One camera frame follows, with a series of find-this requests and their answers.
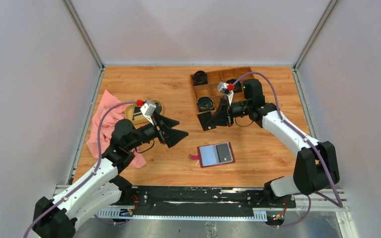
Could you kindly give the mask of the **black VIP credit card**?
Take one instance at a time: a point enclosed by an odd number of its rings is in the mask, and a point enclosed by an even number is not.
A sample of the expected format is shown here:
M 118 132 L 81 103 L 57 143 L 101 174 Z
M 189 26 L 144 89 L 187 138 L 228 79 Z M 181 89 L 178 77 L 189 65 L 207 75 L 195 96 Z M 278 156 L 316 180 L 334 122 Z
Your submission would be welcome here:
M 217 144 L 216 150 L 218 155 L 218 161 L 220 164 L 227 164 L 234 161 L 229 143 Z

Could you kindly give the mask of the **black cards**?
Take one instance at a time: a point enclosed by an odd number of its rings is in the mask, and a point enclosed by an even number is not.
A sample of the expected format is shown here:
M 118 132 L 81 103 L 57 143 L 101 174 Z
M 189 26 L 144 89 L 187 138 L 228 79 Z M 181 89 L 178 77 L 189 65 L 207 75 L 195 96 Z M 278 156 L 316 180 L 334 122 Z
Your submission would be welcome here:
M 162 112 L 162 106 L 158 103 L 156 103 L 156 112 L 161 113 Z M 146 118 L 143 116 L 140 107 L 134 107 L 132 111 L 132 120 L 146 120 Z

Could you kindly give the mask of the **red card holder wallet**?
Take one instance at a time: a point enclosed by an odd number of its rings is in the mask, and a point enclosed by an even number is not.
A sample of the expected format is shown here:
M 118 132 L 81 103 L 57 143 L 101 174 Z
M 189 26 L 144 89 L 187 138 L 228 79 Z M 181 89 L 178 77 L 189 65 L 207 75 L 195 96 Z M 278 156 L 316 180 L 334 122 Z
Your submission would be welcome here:
M 227 142 L 230 145 L 230 150 L 233 154 L 234 161 L 227 164 L 233 164 L 236 162 L 233 149 L 230 142 Z M 227 164 L 220 164 L 218 161 L 218 155 L 216 150 L 217 144 L 211 144 L 211 145 L 204 145 L 204 146 L 198 146 L 197 147 L 197 154 L 196 155 L 189 155 L 189 158 L 191 160 L 197 161 L 199 163 L 201 168 L 208 168 L 208 167 L 215 167 L 220 165 L 227 165 Z

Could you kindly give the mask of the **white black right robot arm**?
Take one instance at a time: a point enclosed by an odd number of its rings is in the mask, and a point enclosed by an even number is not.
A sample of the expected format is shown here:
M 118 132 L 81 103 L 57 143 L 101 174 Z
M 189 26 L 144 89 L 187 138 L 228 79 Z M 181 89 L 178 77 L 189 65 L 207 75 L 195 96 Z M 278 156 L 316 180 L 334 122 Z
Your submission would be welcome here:
M 310 195 L 328 186 L 335 189 L 340 176 L 334 145 L 329 141 L 320 142 L 302 132 L 287 120 L 277 105 L 267 103 L 257 79 L 243 82 L 245 99 L 240 102 L 231 101 L 234 95 L 232 84 L 220 82 L 217 89 L 223 98 L 207 126 L 231 126 L 235 118 L 248 116 L 259 127 L 278 138 L 296 157 L 291 176 L 265 183 L 263 199 L 266 205 L 276 207 L 286 195 Z

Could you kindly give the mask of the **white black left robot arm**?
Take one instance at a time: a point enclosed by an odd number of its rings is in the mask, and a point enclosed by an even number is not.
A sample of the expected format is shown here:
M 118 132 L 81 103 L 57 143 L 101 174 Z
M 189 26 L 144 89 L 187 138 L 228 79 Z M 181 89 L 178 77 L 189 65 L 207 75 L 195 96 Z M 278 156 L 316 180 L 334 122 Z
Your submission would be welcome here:
M 40 198 L 34 209 L 33 222 L 28 228 L 41 238 L 71 238 L 90 218 L 105 207 L 132 199 L 132 185 L 120 173 L 135 158 L 134 149 L 158 139 L 169 148 L 188 136 L 174 127 L 179 121 L 158 113 L 150 122 L 135 128 L 128 119 L 115 124 L 109 147 L 79 180 L 53 198 Z

